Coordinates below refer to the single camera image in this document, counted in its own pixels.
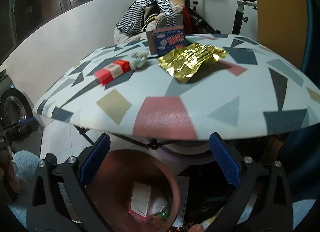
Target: striped shirt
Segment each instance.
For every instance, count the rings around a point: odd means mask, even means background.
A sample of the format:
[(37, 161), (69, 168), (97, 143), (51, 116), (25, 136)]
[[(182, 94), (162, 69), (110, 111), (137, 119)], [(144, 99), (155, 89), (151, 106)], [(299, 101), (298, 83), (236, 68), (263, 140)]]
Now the striped shirt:
[(172, 12), (169, 0), (137, 0), (130, 6), (122, 20), (116, 25), (119, 31), (124, 32), (127, 36), (142, 33), (144, 7), (152, 3), (156, 3), (167, 16), (167, 26), (176, 25), (176, 16)]

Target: metal leg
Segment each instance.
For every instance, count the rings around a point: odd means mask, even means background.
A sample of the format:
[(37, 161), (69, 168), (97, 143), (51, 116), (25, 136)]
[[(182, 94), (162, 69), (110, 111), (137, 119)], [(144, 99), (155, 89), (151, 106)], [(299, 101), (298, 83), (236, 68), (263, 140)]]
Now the metal leg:
[(88, 141), (90, 142), (91, 145), (94, 145), (94, 142), (85, 134), (87, 131), (89, 131), (90, 129), (86, 129), (83, 127), (79, 127), (74, 125), (74, 127), (78, 130), (78, 132)]
[[(74, 125), (74, 127), (78, 130), (78, 132), (88, 141), (90, 142), (91, 145), (94, 145), (94, 142), (85, 134), (87, 131), (89, 131), (90, 129), (86, 129), (86, 128), (83, 128), (83, 127), (79, 127), (79, 126), (76, 126)], [(127, 136), (124, 136), (124, 135), (119, 135), (119, 134), (113, 134), (121, 139), (124, 139), (125, 141), (128, 141), (128, 142), (131, 142), (135, 145), (139, 145), (143, 148), (147, 148), (147, 149), (153, 149), (153, 150), (156, 150), (158, 149), (159, 147), (161, 147), (162, 145), (167, 145), (167, 144), (171, 144), (173, 142), (177, 142), (177, 141), (173, 141), (173, 140), (167, 140), (167, 141), (161, 141), (161, 142), (158, 142), (157, 139), (151, 139), (149, 143), (147, 144), (144, 144), (142, 142), (138, 142), (134, 139), (131, 139)]]
[(142, 142), (138, 142), (134, 139), (131, 139), (127, 136), (124, 136), (124, 135), (119, 135), (119, 134), (113, 134), (121, 139), (124, 139), (125, 141), (128, 141), (128, 142), (131, 142), (135, 145), (139, 145), (141, 147), (144, 147), (144, 148), (147, 148), (147, 149), (153, 149), (153, 150), (156, 150), (158, 149), (159, 147), (161, 147), (162, 145), (167, 145), (167, 144), (171, 144), (173, 142), (177, 142), (177, 141), (173, 141), (173, 140), (168, 140), (168, 141), (161, 141), (161, 142), (158, 142), (157, 139), (151, 139), (149, 143), (147, 144), (144, 144)]
[(235, 21), (233, 24), (233, 29), (232, 29), (232, 34), (236, 34), (239, 35), (240, 34), (240, 30), (241, 30), (241, 25), (242, 25), (242, 21), (244, 21), (245, 23), (248, 22), (248, 17), (244, 16), (244, 6), (250, 6), (252, 7), (252, 9), (256, 10), (257, 9), (257, 4), (255, 3), (249, 3), (249, 2), (244, 2), (244, 1), (238, 1), (238, 9), (236, 10), (236, 15), (235, 15)]

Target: washing machine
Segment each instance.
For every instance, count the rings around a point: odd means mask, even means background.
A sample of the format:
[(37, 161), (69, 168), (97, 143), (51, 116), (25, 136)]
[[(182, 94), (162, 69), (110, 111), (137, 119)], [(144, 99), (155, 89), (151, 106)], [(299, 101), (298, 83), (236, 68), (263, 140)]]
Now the washing machine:
[(33, 117), (31, 106), (0, 67), (0, 136), (10, 141), (13, 152), (27, 150), (40, 156), (42, 127)]

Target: terracotta pot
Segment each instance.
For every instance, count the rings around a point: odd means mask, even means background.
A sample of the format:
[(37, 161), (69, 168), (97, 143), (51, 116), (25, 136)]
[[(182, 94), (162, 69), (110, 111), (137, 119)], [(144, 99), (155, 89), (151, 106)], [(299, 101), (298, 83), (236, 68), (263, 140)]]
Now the terracotta pot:
[[(141, 222), (128, 213), (133, 182), (159, 188), (167, 199), (167, 220)], [(175, 177), (156, 158), (135, 150), (116, 150), (107, 154), (86, 192), (114, 232), (166, 232), (180, 207), (180, 192)]]

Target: ironing board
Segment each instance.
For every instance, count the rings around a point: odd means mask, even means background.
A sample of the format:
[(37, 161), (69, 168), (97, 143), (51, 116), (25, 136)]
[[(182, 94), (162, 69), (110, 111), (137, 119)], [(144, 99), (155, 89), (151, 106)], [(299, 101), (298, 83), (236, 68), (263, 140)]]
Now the ironing board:
[(229, 55), (206, 63), (180, 84), (149, 55), (147, 64), (107, 85), (93, 75), (109, 63), (148, 50), (147, 40), (103, 47), (69, 69), (34, 112), (89, 129), (167, 140), (243, 139), (319, 123), (320, 90), (295, 66), (243, 36), (201, 34), (189, 41), (224, 47)]

